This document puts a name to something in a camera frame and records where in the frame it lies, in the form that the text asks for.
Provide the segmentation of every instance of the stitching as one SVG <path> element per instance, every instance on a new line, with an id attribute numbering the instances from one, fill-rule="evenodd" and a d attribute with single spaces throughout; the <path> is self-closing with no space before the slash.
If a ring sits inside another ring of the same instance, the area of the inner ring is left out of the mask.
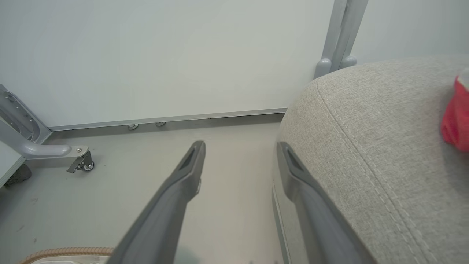
<path id="1" fill-rule="evenodd" d="M 317 92 L 318 92 L 318 94 L 319 94 L 319 97 L 321 98 L 322 103 L 326 106 L 327 112 L 329 113 L 330 116 L 333 116 L 332 113 L 330 112 L 329 108 L 327 107 L 327 105 L 326 105 L 326 103 L 325 103 L 325 101 L 324 101 L 324 98 L 322 97 L 321 93 L 319 92 L 318 82 L 316 82 L 316 90 L 317 90 Z M 331 120 L 331 122 L 332 122 L 332 123 L 336 123 L 336 124 L 338 125 L 337 121 L 335 121 L 335 120 Z M 412 256 L 414 257 L 414 259 L 415 259 L 415 261 L 417 262 L 417 264 L 420 264 L 420 262 L 418 261 L 418 259 L 417 259 L 416 256 L 415 256 L 414 251 L 412 250 L 412 248 L 410 247 L 410 245 L 409 245 L 407 239 L 405 238 L 404 233 L 402 232 L 401 228 L 400 228 L 399 225 L 397 224 L 396 219 L 393 217 L 392 212 L 391 212 L 391 211 L 389 210 L 389 208 L 387 207 L 387 205 L 386 205 L 386 203 L 385 203 L 383 197 L 381 196 L 381 193 L 378 191 L 378 189 L 376 188 L 376 185 L 375 185 L 375 184 L 373 183 L 373 181 L 371 180 L 371 177 L 368 175 L 368 173 L 366 173 L 364 166 L 360 163 L 358 157 L 355 155 L 355 153 L 352 151 L 352 149 L 349 147 L 349 145 L 345 142 L 345 140 L 343 139 L 343 137 L 340 135 L 340 132 L 337 130 L 337 128 L 336 128 L 334 125 L 333 125 L 333 127 L 334 127 L 334 130 L 336 131 L 336 133 L 338 134 L 339 138 L 342 140 L 342 142 L 345 144 L 345 146 L 347 146 L 347 149 L 349 150 L 349 152 L 355 157 L 355 161 L 360 165 L 360 168 L 363 170 L 364 175 L 366 175 L 366 176 L 368 177 L 368 180 L 370 181 L 371 185 L 374 187 L 375 192 L 378 194 L 378 197 L 380 198 L 380 200 L 383 202 L 384 207 L 385 207 L 386 210 L 388 211 L 389 216 L 391 217 L 391 219 L 394 221 L 394 224 L 396 225 L 397 229 L 399 230 L 399 233 L 401 233 L 401 236 L 402 236 L 402 238 L 404 239 L 404 241 L 406 242 L 407 247 L 409 248 L 409 250 L 410 250 Z"/>
<path id="2" fill-rule="evenodd" d="M 342 123 L 342 125 L 345 126 L 345 128 L 347 129 L 348 131 L 348 134 L 355 140 L 355 142 L 357 143 L 357 145 L 360 147 L 361 150 L 363 150 L 363 152 L 365 153 L 366 157 L 371 161 L 371 164 L 373 164 L 373 166 L 375 167 L 376 171 L 378 171 L 378 173 L 381 175 L 383 181 L 386 183 L 387 187 L 389 188 L 389 190 L 391 191 L 391 193 L 394 195 L 396 201 L 399 203 L 399 206 L 401 207 L 402 211 L 404 211 L 409 219 L 409 221 L 411 222 L 411 224 L 415 227 L 415 230 L 417 231 L 417 233 L 420 235 L 420 237 L 422 238 L 422 241 L 424 242 L 424 245 L 425 247 L 427 248 L 428 252 L 430 253 L 430 255 L 433 257 L 433 259 L 438 262 L 438 260 L 436 259 L 436 257 L 434 256 L 434 254 L 432 253 L 430 247 L 428 246 L 427 242 L 425 241 L 423 235 L 422 235 L 422 232 L 420 232 L 420 230 L 418 230 L 417 228 L 417 225 L 414 223 L 414 221 L 412 221 L 412 218 L 410 217 L 410 214 L 404 209 L 404 207 L 402 206 L 402 203 L 401 201 L 399 200 L 399 197 L 397 196 L 397 194 L 394 192 L 394 190 L 391 188 L 391 186 L 389 185 L 389 183 L 387 182 L 386 180 L 386 177 L 384 177 L 384 175 L 381 173 L 381 171 L 379 170 L 378 166 L 374 163 L 374 161 L 370 158 L 370 155 L 366 152 L 365 148 L 363 148 L 360 143 L 358 142 L 358 140 L 353 136 L 352 132 L 350 131 L 350 129 L 347 127 L 347 125 L 345 124 L 345 122 L 342 120 L 342 118 L 340 117 L 340 115 L 337 114 L 337 112 L 333 109 L 334 113 L 335 113 L 335 116 L 337 116 L 339 119 L 340 119 L 340 122 Z"/>

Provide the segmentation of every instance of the whiteboard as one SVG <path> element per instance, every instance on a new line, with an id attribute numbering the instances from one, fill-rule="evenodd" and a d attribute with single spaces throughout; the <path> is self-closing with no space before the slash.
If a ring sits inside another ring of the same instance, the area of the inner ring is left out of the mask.
<path id="1" fill-rule="evenodd" d="M 358 64 L 469 53 L 468 0 L 368 0 L 351 56 Z"/>
<path id="2" fill-rule="evenodd" d="M 0 83 L 48 127 L 287 107 L 332 0 L 1 0 Z"/>

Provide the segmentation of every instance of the whiteboard stand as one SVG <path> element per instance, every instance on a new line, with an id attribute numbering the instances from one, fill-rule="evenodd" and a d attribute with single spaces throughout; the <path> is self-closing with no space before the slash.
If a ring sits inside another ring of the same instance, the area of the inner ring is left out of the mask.
<path id="1" fill-rule="evenodd" d="M 76 158 L 68 172 L 94 168 L 87 146 L 41 145 L 52 132 L 3 85 L 0 85 L 0 94 L 0 117 L 5 120 L 0 122 L 0 140 L 19 153 L 22 160 Z"/>

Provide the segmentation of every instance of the sofa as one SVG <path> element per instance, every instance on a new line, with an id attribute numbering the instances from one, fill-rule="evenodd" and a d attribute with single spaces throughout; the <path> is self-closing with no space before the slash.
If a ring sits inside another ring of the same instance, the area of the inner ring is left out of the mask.
<path id="1" fill-rule="evenodd" d="M 378 263 L 469 262 L 469 155 L 440 124 L 469 55 L 353 66 L 288 108 L 288 143 Z M 294 204 L 273 179 L 284 262 L 308 261 Z"/>

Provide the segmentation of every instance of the caster wheel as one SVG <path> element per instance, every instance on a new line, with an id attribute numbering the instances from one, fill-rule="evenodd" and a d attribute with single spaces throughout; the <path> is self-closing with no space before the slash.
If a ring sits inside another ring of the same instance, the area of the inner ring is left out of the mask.
<path id="1" fill-rule="evenodd" d="M 127 127 L 127 129 L 129 129 L 129 130 L 134 130 L 134 129 L 136 129 L 137 127 L 138 127 L 138 124 L 130 124 L 130 125 Z"/>
<path id="2" fill-rule="evenodd" d="M 21 165 L 19 169 L 8 179 L 5 183 L 5 186 L 12 186 L 13 184 L 21 183 L 27 179 L 31 178 L 31 170 L 25 164 Z"/>
<path id="3" fill-rule="evenodd" d="M 91 161 L 91 164 L 90 165 L 85 165 L 83 166 L 83 170 L 84 171 L 91 171 L 94 169 L 94 161 Z"/>

